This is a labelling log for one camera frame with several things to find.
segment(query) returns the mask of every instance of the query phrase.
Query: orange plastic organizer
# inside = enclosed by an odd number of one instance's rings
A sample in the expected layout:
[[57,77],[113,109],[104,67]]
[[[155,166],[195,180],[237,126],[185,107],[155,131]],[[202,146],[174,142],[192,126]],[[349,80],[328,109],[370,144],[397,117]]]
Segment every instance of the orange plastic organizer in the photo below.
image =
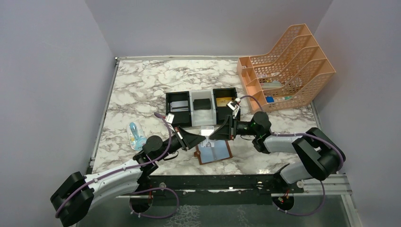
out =
[[[244,91],[266,112],[309,105],[335,73],[306,24],[290,26],[269,53],[239,58],[237,71]],[[275,81],[281,87],[263,87]],[[252,113],[259,111],[247,100]]]

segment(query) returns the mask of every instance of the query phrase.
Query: black storage bin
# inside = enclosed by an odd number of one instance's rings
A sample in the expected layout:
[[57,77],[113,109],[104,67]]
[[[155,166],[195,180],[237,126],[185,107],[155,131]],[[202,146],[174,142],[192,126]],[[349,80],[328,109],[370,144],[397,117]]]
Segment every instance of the black storage bin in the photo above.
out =
[[191,127],[192,126],[191,102],[188,91],[166,93],[166,116],[168,115],[168,113],[170,113],[171,103],[178,101],[187,101],[188,108],[186,111],[171,112],[172,114],[174,114],[173,123],[171,125],[173,127],[177,126]]
[[[237,90],[235,87],[231,88],[217,88],[213,89],[214,105],[216,107],[216,124],[222,124],[227,115],[232,116],[233,110],[228,106],[218,106],[217,98],[231,97],[233,100],[237,98]],[[241,109],[238,112],[237,120],[241,120]]]

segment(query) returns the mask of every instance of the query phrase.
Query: gray backdrop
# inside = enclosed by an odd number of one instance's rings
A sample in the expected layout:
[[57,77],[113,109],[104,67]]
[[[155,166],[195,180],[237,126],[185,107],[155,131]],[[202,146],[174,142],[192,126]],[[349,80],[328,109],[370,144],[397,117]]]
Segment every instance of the gray backdrop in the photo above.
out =
[[331,0],[86,0],[112,52],[267,53],[288,26],[315,32]]
[[61,226],[50,196],[88,165],[113,57],[83,0],[0,0],[0,226]]
[[346,153],[366,227],[401,221],[400,9],[399,0],[334,0],[315,33],[337,70],[315,99],[317,110]]

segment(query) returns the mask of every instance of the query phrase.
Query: black cable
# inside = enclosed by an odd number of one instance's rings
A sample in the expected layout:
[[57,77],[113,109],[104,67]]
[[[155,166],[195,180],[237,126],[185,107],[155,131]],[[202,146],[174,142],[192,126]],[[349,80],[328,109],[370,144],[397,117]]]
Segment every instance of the black cable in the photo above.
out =
[[176,156],[174,156],[174,157],[169,157],[169,158],[164,158],[163,160],[164,161],[168,161],[168,160],[171,160],[171,159],[174,159],[174,158],[176,158],[177,156],[178,156],[178,151],[176,151],[177,152],[177,155]]
[[253,140],[253,139],[245,139],[244,137],[242,137],[242,135],[240,135],[239,137],[241,137],[243,140]]

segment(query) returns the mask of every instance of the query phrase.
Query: marble tabletop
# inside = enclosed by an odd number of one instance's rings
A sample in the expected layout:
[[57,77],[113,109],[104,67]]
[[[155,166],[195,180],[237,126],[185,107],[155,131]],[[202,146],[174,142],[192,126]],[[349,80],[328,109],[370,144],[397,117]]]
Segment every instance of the marble tabletop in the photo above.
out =
[[[166,113],[166,92],[236,87],[238,96],[244,95],[236,64],[236,60],[120,61],[93,173],[119,166],[136,154],[128,142],[126,126],[129,122],[139,122],[147,137],[158,135],[167,139],[166,127],[153,115],[153,112]],[[268,115],[273,132],[304,132],[316,127],[311,106]],[[241,120],[251,118],[247,102],[241,102]],[[200,133],[199,128],[185,130]],[[296,154],[259,153],[250,141],[239,136],[228,143],[231,159],[199,165],[193,156],[195,148],[180,150],[177,158],[159,161],[159,169],[153,175],[272,174],[299,160]]]

